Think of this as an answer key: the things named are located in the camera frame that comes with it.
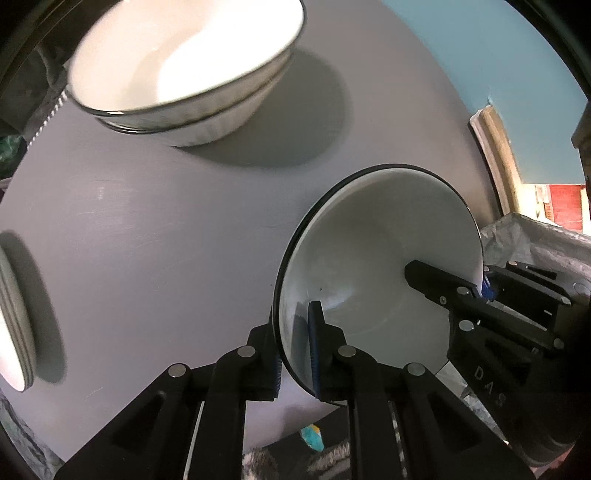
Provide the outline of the white ribbed bowl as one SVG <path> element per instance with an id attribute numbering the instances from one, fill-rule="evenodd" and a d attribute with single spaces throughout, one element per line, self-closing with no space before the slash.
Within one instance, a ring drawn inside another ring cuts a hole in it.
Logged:
<path id="1" fill-rule="evenodd" d="M 308 304 L 378 362 L 416 362 L 431 372 L 447 363 L 450 327 L 439 300 L 409 286 L 405 267 L 419 260 L 480 288 L 484 253 L 462 196 L 438 175 L 382 164 L 346 177 L 325 193 L 294 231 L 281 260 L 271 320 L 287 372 L 314 391 Z"/>

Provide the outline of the white plate stack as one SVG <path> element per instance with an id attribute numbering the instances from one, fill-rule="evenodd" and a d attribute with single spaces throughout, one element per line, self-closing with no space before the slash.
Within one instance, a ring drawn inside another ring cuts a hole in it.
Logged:
<path id="1" fill-rule="evenodd" d="M 21 289 L 4 251 L 1 274 L 1 376 L 17 392 L 29 389 L 36 377 L 36 348 Z"/>

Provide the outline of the white bowl stack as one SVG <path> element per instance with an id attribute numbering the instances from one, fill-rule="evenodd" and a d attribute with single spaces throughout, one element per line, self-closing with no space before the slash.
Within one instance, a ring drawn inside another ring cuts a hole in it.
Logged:
<path id="1" fill-rule="evenodd" d="M 76 47 L 67 95 L 117 133 L 211 143 L 270 94 L 305 21 L 301 1 L 119 1 Z"/>

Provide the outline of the striped cushion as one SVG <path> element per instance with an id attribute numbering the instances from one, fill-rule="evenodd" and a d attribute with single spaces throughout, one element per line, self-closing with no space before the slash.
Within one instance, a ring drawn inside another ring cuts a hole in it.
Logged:
<path id="1" fill-rule="evenodd" d="M 250 450 L 242 456 L 242 479 L 349 479 L 349 441 L 314 452 L 303 443 Z"/>

